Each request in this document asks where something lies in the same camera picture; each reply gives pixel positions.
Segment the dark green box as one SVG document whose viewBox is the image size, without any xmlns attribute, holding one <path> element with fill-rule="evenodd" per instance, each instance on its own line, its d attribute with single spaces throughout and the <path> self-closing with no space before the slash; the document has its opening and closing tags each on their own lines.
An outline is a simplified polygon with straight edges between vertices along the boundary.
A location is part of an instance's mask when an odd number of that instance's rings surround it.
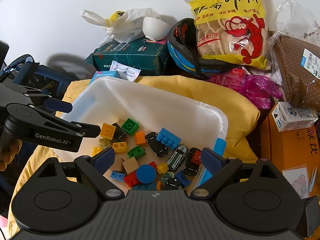
<svg viewBox="0 0 320 240">
<path fill-rule="evenodd" d="M 168 56 L 166 38 L 155 42 L 143 37 L 127 43 L 108 42 L 95 49 L 85 62 L 98 71 L 104 71 L 111 69 L 112 61 L 117 61 L 140 69 L 142 76 L 159 76 L 164 72 Z"/>
</svg>

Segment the small yellow brick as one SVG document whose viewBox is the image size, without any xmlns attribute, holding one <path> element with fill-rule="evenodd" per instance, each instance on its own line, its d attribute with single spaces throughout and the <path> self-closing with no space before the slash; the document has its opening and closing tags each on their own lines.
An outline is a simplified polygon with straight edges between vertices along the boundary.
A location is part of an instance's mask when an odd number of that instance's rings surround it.
<svg viewBox="0 0 320 240">
<path fill-rule="evenodd" d="M 156 167 L 156 170 L 157 170 L 157 173 L 159 173 L 159 174 L 165 174 L 166 172 L 168 172 L 169 167 L 168 167 L 167 163 L 162 163 Z"/>
</svg>

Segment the white toy car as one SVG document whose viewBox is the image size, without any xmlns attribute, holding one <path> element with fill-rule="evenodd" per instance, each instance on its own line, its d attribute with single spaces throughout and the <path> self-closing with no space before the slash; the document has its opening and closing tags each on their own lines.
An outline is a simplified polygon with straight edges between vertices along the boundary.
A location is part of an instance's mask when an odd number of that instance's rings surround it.
<svg viewBox="0 0 320 240">
<path fill-rule="evenodd" d="M 189 148 L 187 146 L 183 144 L 178 145 L 166 161 L 169 171 L 175 172 L 181 163 L 183 163 L 188 153 Z"/>
</svg>

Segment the wooden cube block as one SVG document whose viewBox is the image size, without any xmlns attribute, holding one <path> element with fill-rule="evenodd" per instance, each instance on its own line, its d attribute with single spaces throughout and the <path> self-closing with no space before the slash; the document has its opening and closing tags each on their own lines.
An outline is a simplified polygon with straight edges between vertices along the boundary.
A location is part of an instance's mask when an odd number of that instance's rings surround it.
<svg viewBox="0 0 320 240">
<path fill-rule="evenodd" d="M 122 162 L 122 165 L 127 174 L 131 174 L 135 172 L 139 168 L 139 164 L 135 157 L 127 159 L 126 161 Z"/>
</svg>

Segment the white plastic bag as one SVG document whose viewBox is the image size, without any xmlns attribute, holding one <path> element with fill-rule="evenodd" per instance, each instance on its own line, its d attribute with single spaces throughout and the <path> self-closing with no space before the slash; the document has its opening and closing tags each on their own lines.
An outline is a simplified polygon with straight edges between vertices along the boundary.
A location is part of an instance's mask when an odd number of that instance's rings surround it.
<svg viewBox="0 0 320 240">
<path fill-rule="evenodd" d="M 90 10 L 82 10 L 81 17 L 86 22 L 103 28 L 105 37 L 99 42 L 99 47 L 112 41 L 127 43 L 140 38 L 143 32 L 143 21 L 146 17 L 161 20 L 160 14 L 153 8 L 116 11 L 109 18 L 103 18 Z"/>
</svg>

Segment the translucent plastic storage bin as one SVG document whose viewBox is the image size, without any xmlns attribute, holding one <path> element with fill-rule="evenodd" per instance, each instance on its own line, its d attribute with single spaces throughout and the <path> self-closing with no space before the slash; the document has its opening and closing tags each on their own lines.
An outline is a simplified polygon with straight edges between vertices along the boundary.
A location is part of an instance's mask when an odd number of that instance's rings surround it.
<svg viewBox="0 0 320 240">
<path fill-rule="evenodd" d="M 208 147 L 219 155 L 226 148 L 228 119 L 223 111 L 140 83 L 102 77 L 87 86 L 72 105 L 62 119 L 99 126 L 122 125 L 132 119 L 144 133 L 165 128 L 188 147 Z"/>
</svg>

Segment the light blue small box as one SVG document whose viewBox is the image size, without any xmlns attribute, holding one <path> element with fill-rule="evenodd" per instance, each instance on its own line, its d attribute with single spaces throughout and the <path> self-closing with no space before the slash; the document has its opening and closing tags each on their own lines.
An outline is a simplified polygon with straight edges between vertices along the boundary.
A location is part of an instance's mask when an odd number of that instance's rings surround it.
<svg viewBox="0 0 320 240">
<path fill-rule="evenodd" d="M 100 77 L 115 77 L 121 79 L 120 74 L 116 70 L 96 71 L 89 84 Z"/>
</svg>

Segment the orange brick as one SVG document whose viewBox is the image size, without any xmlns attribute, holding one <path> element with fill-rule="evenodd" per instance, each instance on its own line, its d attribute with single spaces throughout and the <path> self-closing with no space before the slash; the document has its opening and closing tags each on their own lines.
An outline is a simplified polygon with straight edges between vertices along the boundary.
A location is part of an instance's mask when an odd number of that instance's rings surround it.
<svg viewBox="0 0 320 240">
<path fill-rule="evenodd" d="M 143 146 L 146 145 L 145 134 L 143 131 L 136 132 L 134 135 L 136 145 Z"/>
</svg>

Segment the black small box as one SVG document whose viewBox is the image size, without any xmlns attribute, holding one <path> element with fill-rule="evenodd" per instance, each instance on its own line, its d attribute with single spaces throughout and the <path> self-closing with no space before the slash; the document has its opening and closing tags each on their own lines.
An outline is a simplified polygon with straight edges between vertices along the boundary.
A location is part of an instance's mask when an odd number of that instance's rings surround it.
<svg viewBox="0 0 320 240">
<path fill-rule="evenodd" d="M 304 238 L 309 238 L 319 227 L 319 203 L 318 197 L 313 196 L 302 200 L 303 214 L 296 227 L 296 233 Z"/>
</svg>

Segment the green square brick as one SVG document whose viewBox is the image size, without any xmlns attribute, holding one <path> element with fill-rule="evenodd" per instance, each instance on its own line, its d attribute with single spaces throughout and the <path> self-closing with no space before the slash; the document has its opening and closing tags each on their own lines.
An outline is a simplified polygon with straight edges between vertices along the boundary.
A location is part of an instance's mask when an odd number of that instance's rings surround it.
<svg viewBox="0 0 320 240">
<path fill-rule="evenodd" d="M 139 124 L 128 118 L 121 126 L 121 129 L 128 135 L 133 136 L 139 129 Z"/>
</svg>

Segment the yellow large brick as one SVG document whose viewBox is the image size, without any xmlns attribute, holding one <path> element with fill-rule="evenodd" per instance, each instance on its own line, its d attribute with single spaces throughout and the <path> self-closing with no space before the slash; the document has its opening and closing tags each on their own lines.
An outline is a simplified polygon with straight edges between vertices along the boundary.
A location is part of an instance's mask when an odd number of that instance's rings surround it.
<svg viewBox="0 0 320 240">
<path fill-rule="evenodd" d="M 116 126 L 103 123 L 100 136 L 106 138 L 107 140 L 113 140 L 115 131 Z"/>
</svg>

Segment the yellow shrimp cracker bag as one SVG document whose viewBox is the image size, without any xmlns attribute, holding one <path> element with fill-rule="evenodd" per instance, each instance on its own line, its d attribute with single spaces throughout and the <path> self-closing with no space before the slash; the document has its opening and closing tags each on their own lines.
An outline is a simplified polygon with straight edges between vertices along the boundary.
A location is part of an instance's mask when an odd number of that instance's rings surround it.
<svg viewBox="0 0 320 240">
<path fill-rule="evenodd" d="M 199 56 L 269 70 L 265 0 L 184 0 Z"/>
</svg>

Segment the small white carton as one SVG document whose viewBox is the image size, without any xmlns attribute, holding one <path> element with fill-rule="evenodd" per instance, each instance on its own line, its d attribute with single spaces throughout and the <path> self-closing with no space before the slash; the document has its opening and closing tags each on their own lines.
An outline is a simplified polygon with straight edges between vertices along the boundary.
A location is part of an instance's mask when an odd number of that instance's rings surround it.
<svg viewBox="0 0 320 240">
<path fill-rule="evenodd" d="M 271 115 L 279 132 L 310 128 L 318 120 L 314 111 L 293 107 L 288 102 L 278 102 Z"/>
</svg>

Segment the light blue long brick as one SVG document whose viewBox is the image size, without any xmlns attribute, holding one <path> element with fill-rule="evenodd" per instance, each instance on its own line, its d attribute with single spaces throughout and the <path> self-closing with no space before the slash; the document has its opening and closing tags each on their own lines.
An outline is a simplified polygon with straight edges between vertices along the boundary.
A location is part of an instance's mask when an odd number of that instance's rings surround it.
<svg viewBox="0 0 320 240">
<path fill-rule="evenodd" d="M 172 150 L 176 149 L 181 142 L 181 138 L 172 134 L 165 128 L 162 128 L 160 130 L 156 137 L 156 140 Z"/>
</svg>

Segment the dark blue stroller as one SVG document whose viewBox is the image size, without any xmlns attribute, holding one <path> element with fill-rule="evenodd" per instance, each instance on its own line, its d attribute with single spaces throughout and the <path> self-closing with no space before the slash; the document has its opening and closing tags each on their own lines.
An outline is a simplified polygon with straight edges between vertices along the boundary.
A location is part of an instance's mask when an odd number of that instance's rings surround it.
<svg viewBox="0 0 320 240">
<path fill-rule="evenodd" d="M 56 99 L 62 99 L 68 86 L 75 80 L 73 76 L 35 62 L 29 54 L 24 54 L 1 68 L 1 82 L 37 88 Z"/>
</svg>

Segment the red black toy car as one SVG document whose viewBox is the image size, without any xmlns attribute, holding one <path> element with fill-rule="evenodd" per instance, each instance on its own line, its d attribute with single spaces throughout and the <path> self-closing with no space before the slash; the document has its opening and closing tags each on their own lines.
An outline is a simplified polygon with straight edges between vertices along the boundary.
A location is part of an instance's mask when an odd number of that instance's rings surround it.
<svg viewBox="0 0 320 240">
<path fill-rule="evenodd" d="M 185 166 L 183 169 L 184 174 L 188 176 L 196 176 L 201 165 L 201 150 L 192 147 L 188 153 Z"/>
</svg>

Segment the clear plastic bag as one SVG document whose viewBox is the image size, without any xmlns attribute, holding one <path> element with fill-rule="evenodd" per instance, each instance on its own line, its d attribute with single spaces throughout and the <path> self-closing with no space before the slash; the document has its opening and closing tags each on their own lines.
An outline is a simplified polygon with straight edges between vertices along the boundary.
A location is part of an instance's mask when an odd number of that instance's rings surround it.
<svg viewBox="0 0 320 240">
<path fill-rule="evenodd" d="M 280 35 L 287 35 L 319 46 L 319 21 L 314 14 L 296 1 L 278 5 L 273 16 L 273 34 L 269 45 Z"/>
</svg>

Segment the white sachet packets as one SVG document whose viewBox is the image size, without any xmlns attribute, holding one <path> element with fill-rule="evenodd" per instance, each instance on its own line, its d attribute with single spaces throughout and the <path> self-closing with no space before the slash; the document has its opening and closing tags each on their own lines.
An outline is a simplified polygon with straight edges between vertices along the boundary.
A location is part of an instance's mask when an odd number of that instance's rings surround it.
<svg viewBox="0 0 320 240">
<path fill-rule="evenodd" d="M 139 77 L 141 70 L 113 60 L 110 66 L 110 71 L 117 71 L 120 78 L 123 80 L 135 82 L 137 77 Z"/>
</svg>

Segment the white bowl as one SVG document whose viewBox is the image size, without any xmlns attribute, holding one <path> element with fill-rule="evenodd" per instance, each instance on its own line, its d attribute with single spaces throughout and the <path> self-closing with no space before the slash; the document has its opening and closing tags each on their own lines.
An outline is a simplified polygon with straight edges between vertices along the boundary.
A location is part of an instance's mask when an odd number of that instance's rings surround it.
<svg viewBox="0 0 320 240">
<path fill-rule="evenodd" d="M 171 26 L 166 22 L 153 17 L 145 17 L 143 20 L 142 31 L 146 38 L 159 41 L 165 38 Z"/>
</svg>

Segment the blue arch block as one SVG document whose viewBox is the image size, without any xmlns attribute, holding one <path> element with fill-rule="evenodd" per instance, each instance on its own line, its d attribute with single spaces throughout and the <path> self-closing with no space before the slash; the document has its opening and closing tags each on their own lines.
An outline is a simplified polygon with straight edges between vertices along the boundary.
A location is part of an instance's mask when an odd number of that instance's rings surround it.
<svg viewBox="0 0 320 240">
<path fill-rule="evenodd" d="M 181 187 L 185 188 L 191 184 L 191 180 L 189 180 L 184 174 L 183 170 L 180 170 L 175 174 L 175 178 L 180 182 Z"/>
</svg>

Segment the brown padded paper bag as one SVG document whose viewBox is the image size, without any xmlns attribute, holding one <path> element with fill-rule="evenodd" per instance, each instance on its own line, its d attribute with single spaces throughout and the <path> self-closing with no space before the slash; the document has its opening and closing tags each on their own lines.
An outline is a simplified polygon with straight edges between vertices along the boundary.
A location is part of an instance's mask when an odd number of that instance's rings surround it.
<svg viewBox="0 0 320 240">
<path fill-rule="evenodd" d="M 285 100 L 298 108 L 319 111 L 319 46 L 279 35 L 272 56 L 280 70 Z"/>
</svg>

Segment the yellow cloth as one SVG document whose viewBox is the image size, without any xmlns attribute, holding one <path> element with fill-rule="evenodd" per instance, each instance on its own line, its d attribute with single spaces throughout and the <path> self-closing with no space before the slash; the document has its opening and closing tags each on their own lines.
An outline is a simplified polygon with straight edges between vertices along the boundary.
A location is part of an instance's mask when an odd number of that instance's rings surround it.
<svg viewBox="0 0 320 240">
<path fill-rule="evenodd" d="M 219 108 L 225 113 L 229 123 L 224 157 L 237 157 L 244 163 L 256 163 L 258 158 L 250 148 L 246 136 L 256 127 L 260 111 L 244 96 L 220 85 L 180 75 L 144 76 L 139 77 L 137 82 Z M 85 90 L 88 84 L 89 79 L 73 81 L 68 86 L 63 101 L 72 103 Z M 61 161 L 50 148 L 43 146 L 35 148 L 17 180 L 11 203 L 21 187 L 43 162 L 50 157 L 57 157 Z M 9 239 L 19 232 L 18 225 L 12 214 L 11 203 L 7 223 Z"/>
</svg>

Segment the magenta plastic bag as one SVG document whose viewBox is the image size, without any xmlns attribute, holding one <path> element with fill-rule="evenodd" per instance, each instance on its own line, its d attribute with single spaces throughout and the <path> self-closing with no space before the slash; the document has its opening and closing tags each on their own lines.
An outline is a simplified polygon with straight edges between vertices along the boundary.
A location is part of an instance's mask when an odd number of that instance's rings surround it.
<svg viewBox="0 0 320 240">
<path fill-rule="evenodd" d="M 282 92 L 272 80 L 263 75 L 247 74 L 242 67 L 212 75 L 207 81 L 238 92 L 259 110 L 270 109 L 272 97 L 282 97 Z"/>
</svg>

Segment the dark teal toy car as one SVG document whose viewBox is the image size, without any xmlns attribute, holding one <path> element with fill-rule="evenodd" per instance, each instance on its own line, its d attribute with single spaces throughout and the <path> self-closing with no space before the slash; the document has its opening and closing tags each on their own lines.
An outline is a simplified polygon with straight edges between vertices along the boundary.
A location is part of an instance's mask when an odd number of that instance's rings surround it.
<svg viewBox="0 0 320 240">
<path fill-rule="evenodd" d="M 162 190 L 179 190 L 181 182 L 175 178 L 174 172 L 166 172 L 161 177 Z"/>
</svg>

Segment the orange cardboard box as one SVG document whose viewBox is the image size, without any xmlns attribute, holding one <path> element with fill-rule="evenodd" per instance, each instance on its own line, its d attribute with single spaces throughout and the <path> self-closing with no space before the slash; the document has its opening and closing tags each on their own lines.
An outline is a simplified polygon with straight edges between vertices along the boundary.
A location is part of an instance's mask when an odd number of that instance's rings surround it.
<svg viewBox="0 0 320 240">
<path fill-rule="evenodd" d="M 260 126 L 261 157 L 267 158 L 278 170 L 306 166 L 308 180 L 312 172 L 319 176 L 319 143 L 314 126 L 279 132 L 269 115 Z"/>
</svg>

